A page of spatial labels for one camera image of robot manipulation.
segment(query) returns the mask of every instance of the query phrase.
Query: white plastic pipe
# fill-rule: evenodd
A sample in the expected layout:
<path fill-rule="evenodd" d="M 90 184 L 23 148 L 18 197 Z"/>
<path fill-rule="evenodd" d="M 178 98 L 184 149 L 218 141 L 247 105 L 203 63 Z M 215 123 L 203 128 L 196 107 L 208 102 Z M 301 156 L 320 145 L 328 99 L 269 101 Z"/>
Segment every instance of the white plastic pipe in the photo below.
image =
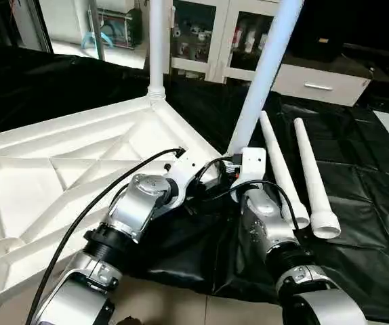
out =
<path fill-rule="evenodd" d="M 289 174 L 287 164 L 283 158 L 279 143 L 277 142 L 276 135 L 274 134 L 273 128 L 268 120 L 267 113 L 261 111 L 260 124 L 262 133 L 270 157 L 271 166 L 273 168 L 274 178 L 276 179 L 277 185 L 279 185 L 288 196 L 291 201 L 291 206 L 297 219 L 299 228 L 305 228 L 309 225 L 309 215 L 306 207 L 300 202 L 297 191 L 295 190 L 294 183 L 292 182 L 291 175 Z M 292 222 L 291 213 L 289 207 L 282 195 L 280 195 L 282 201 L 282 216 L 294 229 Z"/>
<path fill-rule="evenodd" d="M 310 208 L 312 209 L 312 214 L 310 215 L 312 231 L 319 238 L 331 239 L 338 237 L 341 233 L 341 227 L 336 215 L 331 210 L 303 120 L 296 118 L 294 127 L 297 133 L 306 187 L 308 188 Z"/>
<path fill-rule="evenodd" d="M 149 87 L 148 97 L 163 100 L 163 41 L 164 41 L 164 0 L 150 0 L 149 9 Z"/>
<path fill-rule="evenodd" d="M 240 117 L 227 150 L 238 154 L 249 144 L 253 130 L 281 65 L 283 54 L 297 22 L 304 0 L 281 0 L 279 10 L 273 19 L 255 77 L 241 109 Z"/>

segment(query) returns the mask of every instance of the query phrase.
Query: black plastic sheet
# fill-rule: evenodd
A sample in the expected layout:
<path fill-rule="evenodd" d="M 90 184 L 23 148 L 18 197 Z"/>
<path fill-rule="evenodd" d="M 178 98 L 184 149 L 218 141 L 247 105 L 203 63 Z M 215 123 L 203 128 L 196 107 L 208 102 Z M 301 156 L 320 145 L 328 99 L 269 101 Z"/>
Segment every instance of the black plastic sheet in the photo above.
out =
<path fill-rule="evenodd" d="M 144 95 L 147 75 L 105 62 L 0 48 L 0 132 Z M 167 101 L 225 152 L 247 88 L 166 80 Z M 309 207 L 292 121 L 302 117 L 342 234 L 298 234 L 319 265 L 363 308 L 389 322 L 389 134 L 366 107 L 271 93 L 270 117 L 302 202 Z M 264 146 L 257 128 L 252 146 Z M 269 164 L 267 179 L 274 179 Z M 276 193 L 266 191 L 277 202 Z M 274 284 L 256 256 L 243 254 L 239 208 L 229 198 L 183 207 L 153 221 L 130 275 L 200 293 L 276 303 Z"/>

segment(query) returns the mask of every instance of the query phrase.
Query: silver robotic arm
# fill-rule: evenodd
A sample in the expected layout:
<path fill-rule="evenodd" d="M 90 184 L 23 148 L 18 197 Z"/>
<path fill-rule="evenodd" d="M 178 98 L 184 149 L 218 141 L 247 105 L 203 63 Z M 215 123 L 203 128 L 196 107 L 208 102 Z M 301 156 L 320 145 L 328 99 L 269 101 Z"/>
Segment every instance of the silver robotic arm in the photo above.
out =
<path fill-rule="evenodd" d="M 245 149 L 235 182 L 240 185 L 261 179 L 265 168 L 263 149 Z M 149 221 L 184 202 L 186 188 L 202 166 L 186 152 L 164 176 L 134 175 L 100 226 L 86 233 L 87 245 L 44 299 L 33 324 L 107 325 L 114 311 L 108 294 L 118 286 Z M 366 324 L 358 305 L 300 246 L 262 187 L 247 185 L 232 198 L 241 205 L 242 242 L 255 243 L 256 253 L 276 282 L 285 325 Z"/>
<path fill-rule="evenodd" d="M 282 219 L 278 206 L 259 188 L 241 197 L 240 236 L 276 282 L 284 325 L 365 325 L 358 305 L 314 262 Z"/>
<path fill-rule="evenodd" d="M 164 176 L 134 175 L 100 226 L 86 233 L 86 247 L 66 267 L 33 324 L 107 325 L 115 309 L 108 294 L 154 213 L 178 192 L 174 184 Z"/>

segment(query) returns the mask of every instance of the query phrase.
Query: black cable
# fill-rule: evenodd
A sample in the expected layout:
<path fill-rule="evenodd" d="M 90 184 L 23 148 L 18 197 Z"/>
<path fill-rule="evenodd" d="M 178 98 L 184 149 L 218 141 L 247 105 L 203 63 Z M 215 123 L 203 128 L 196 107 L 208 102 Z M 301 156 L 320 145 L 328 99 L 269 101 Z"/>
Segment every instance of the black cable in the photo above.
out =
<path fill-rule="evenodd" d="M 122 193 L 122 191 L 128 187 L 128 184 L 129 184 L 129 183 L 126 183 L 122 188 L 120 188 L 120 189 L 118 190 L 118 192 L 116 192 L 116 194 L 115 194 L 115 196 L 113 196 L 112 202 L 110 202 L 110 205 L 109 205 L 109 206 L 111 206 L 111 205 L 115 202 L 115 200 L 117 199 L 117 197 L 119 196 L 119 194 Z"/>
<path fill-rule="evenodd" d="M 142 161 L 137 166 L 130 169 L 128 172 L 124 173 L 123 175 L 119 176 L 116 180 L 114 180 L 109 186 L 107 186 L 97 197 L 95 197 L 86 207 L 83 211 L 81 211 L 80 215 L 74 220 L 74 222 L 71 224 L 69 229 L 66 231 L 64 237 L 61 239 L 59 246 L 57 247 L 56 251 L 54 252 L 54 255 L 52 257 L 52 260 L 50 261 L 49 265 L 47 266 L 47 269 L 44 272 L 43 278 L 41 279 L 41 282 L 39 283 L 37 292 L 35 293 L 35 297 L 33 298 L 32 305 L 30 306 L 29 314 L 27 315 L 27 320 L 25 325 L 30 325 L 32 323 L 33 316 L 38 308 L 39 301 L 41 300 L 41 296 L 43 294 L 45 285 L 47 284 L 47 281 L 53 271 L 54 265 L 58 261 L 58 258 L 60 254 L 62 253 L 62 250 L 64 249 L 66 243 L 68 242 L 68 239 L 73 234 L 75 228 L 79 225 L 80 221 L 86 216 L 86 214 L 94 207 L 95 204 L 98 203 L 99 200 L 101 200 L 107 193 L 109 193 L 116 185 L 121 183 L 125 178 L 130 176 L 132 173 L 136 172 L 137 170 L 141 169 L 143 166 L 147 165 L 154 159 L 157 159 L 158 157 L 169 154 L 170 152 L 176 152 L 177 154 L 183 153 L 185 150 L 182 148 L 174 148 L 174 149 L 167 149 L 162 152 L 159 152 L 158 154 L 155 154 L 154 156 L 151 156 L 150 158 Z"/>
<path fill-rule="evenodd" d="M 226 190 L 225 192 L 222 192 L 216 196 L 213 196 L 212 198 L 205 198 L 203 199 L 202 201 L 204 202 L 207 202 L 207 201 L 212 201 L 212 200 L 217 200 L 218 198 L 221 198 L 233 191 L 236 191 L 238 190 L 239 188 L 242 188 L 243 186 L 246 186 L 246 185 L 249 185 L 249 184 L 254 184 L 254 183 L 261 183 L 261 184 L 268 184 L 270 186 L 274 186 L 283 196 L 283 198 L 285 199 L 285 201 L 287 201 L 287 205 L 289 207 L 289 212 L 291 213 L 291 218 L 292 218 L 292 222 L 294 224 L 294 227 L 295 227 L 295 230 L 300 230 L 299 227 L 298 227 L 298 222 L 297 222 L 297 219 L 295 218 L 295 213 L 294 213 L 294 210 L 292 209 L 292 205 L 291 205 L 291 201 L 289 200 L 288 198 L 288 195 L 286 195 L 285 191 L 283 190 L 283 188 L 281 188 L 279 185 L 277 185 L 276 183 L 273 183 L 272 181 L 264 181 L 262 179 L 255 179 L 253 181 L 245 181 L 233 188 L 230 188 L 229 190 Z"/>
<path fill-rule="evenodd" d="M 202 176 L 204 176 L 204 174 L 207 172 L 207 170 L 208 170 L 212 165 L 214 165 L 216 162 L 224 161 L 224 160 L 231 161 L 231 160 L 232 160 L 232 157 L 231 157 L 231 156 L 229 156 L 229 157 L 219 157 L 219 158 L 213 159 L 213 160 L 211 160 L 209 163 L 207 163 L 207 164 L 199 171 L 198 175 L 196 176 L 196 178 L 195 178 L 195 180 L 194 180 L 195 188 L 197 188 L 197 187 L 199 186 L 199 183 L 201 182 Z"/>

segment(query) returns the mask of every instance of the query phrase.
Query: white cabinet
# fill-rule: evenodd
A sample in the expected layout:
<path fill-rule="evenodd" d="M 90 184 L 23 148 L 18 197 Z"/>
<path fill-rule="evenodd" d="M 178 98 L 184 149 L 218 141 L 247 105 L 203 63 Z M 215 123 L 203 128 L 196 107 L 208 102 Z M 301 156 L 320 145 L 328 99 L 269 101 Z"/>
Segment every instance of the white cabinet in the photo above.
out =
<path fill-rule="evenodd" d="M 370 80 L 282 64 L 272 90 L 283 95 L 353 106 Z"/>
<path fill-rule="evenodd" d="M 277 2 L 230 0 L 215 82 L 223 83 L 227 77 L 247 80 L 255 71 L 278 8 Z"/>
<path fill-rule="evenodd" d="M 172 68 L 213 81 L 228 5 L 229 0 L 173 0 L 174 27 L 168 43 Z"/>

